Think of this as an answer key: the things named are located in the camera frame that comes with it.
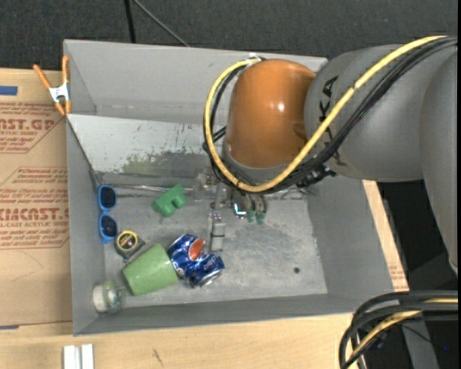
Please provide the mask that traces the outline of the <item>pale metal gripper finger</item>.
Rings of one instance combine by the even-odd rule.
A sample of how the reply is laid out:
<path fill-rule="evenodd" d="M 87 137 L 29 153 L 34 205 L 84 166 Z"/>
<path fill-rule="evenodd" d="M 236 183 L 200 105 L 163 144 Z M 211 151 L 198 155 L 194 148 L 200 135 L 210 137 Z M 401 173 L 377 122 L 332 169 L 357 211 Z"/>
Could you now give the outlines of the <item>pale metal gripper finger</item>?
<path fill-rule="evenodd" d="M 226 235 L 226 222 L 223 215 L 214 211 L 211 214 L 210 249 L 212 251 L 222 251 Z"/>
<path fill-rule="evenodd" d="M 201 171 L 195 177 L 194 200 L 210 201 L 214 199 L 216 179 L 211 172 Z"/>

